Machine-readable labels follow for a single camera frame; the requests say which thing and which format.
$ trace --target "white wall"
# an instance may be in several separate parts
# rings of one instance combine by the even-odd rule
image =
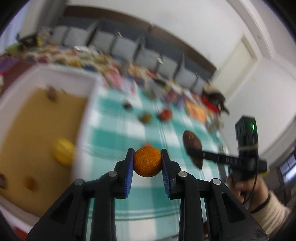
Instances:
[[[70,0],[69,4],[123,12],[156,24],[194,47],[217,68],[243,36],[225,0]]]
[[[263,0],[249,0],[259,13],[272,40],[274,50],[296,66],[296,45],[286,27]]]
[[[276,140],[276,143],[272,145],[272,148],[262,153],[261,157],[269,160],[272,164],[274,161],[276,165],[280,165],[282,161],[285,161],[288,155],[294,150],[296,143],[296,119],[286,129],[285,133]]]
[[[254,116],[259,153],[266,152],[292,123],[296,113],[296,80],[270,59],[262,59],[245,83],[227,101],[223,136],[229,152],[237,154],[235,123],[242,115]]]
[[[27,15],[20,31],[20,38],[36,33],[38,20],[46,0],[30,0]]]
[[[224,95],[227,100],[240,86],[244,75],[255,63],[247,46],[240,41],[219,71],[212,78],[211,84]]]
[[[266,26],[250,0],[227,0],[248,26],[262,55],[271,58],[275,53]]]
[[[30,2],[23,6],[20,11],[10,21],[2,35],[0,36],[0,53],[4,52],[4,49],[14,43],[17,43],[17,34],[22,29],[24,19],[27,14]]]

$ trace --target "brown nut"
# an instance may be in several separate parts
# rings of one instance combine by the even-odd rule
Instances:
[[[24,186],[25,186],[25,188],[34,192],[37,190],[37,181],[33,177],[25,177],[24,178]]]
[[[132,104],[128,101],[124,102],[123,104],[123,107],[126,109],[126,110],[130,110],[133,108]]]
[[[52,86],[49,86],[47,89],[47,98],[50,99],[51,101],[57,100],[57,90]]]
[[[140,121],[144,124],[150,123],[152,120],[152,115],[150,113],[145,113],[140,118]]]
[[[2,173],[0,174],[0,188],[7,189],[7,179]]]

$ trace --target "metal screw head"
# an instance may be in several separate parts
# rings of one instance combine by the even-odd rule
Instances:
[[[180,171],[180,172],[178,173],[178,175],[179,175],[180,177],[186,177],[186,176],[187,176],[187,172]]]
[[[76,179],[76,180],[75,180],[74,184],[77,185],[77,186],[79,186],[79,185],[81,185],[83,182],[84,182],[84,180],[81,179],[81,178],[79,178],[79,179]]]
[[[110,171],[109,172],[109,176],[116,177],[117,176],[117,172],[116,171]]]
[[[213,179],[213,183],[214,183],[215,185],[220,185],[220,184],[221,184],[221,180],[218,179],[218,178],[214,178],[214,179]]]

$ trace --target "red cloth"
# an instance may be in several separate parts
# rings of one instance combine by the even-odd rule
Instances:
[[[201,96],[201,100],[204,103],[204,105],[209,108],[211,111],[213,111],[215,114],[219,113],[219,109],[215,106],[212,105],[211,102],[209,102],[209,100],[207,99],[207,97],[205,95]]]

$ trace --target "table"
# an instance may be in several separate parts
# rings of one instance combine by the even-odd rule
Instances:
[[[125,110],[125,100],[133,110]],[[184,130],[195,132],[201,139],[204,150],[218,152],[222,143],[219,133],[211,135],[205,126],[188,117],[184,109],[173,107],[173,118],[164,123],[157,119],[157,113],[165,106],[160,100],[151,101],[142,91],[128,95],[111,88],[101,88],[95,100],[83,146],[83,170],[81,177],[88,180],[99,178],[113,170],[116,162],[124,160],[128,148],[139,149],[149,142],[161,150],[166,148],[170,159],[180,164],[182,170],[196,178],[210,181],[219,177],[215,163],[204,161],[198,170],[190,161],[182,143]],[[138,118],[143,112],[150,112],[153,120],[142,124]],[[87,225],[88,239],[92,205]],[[203,205],[203,219],[206,220]],[[129,197],[115,200],[115,219],[118,240],[156,240],[178,233],[180,200],[169,200],[163,186],[161,172],[151,178],[133,174]]]
[[[7,88],[27,69],[31,68],[35,62],[20,59],[14,66],[12,66],[4,74],[4,85],[1,89],[0,96],[7,90]]]

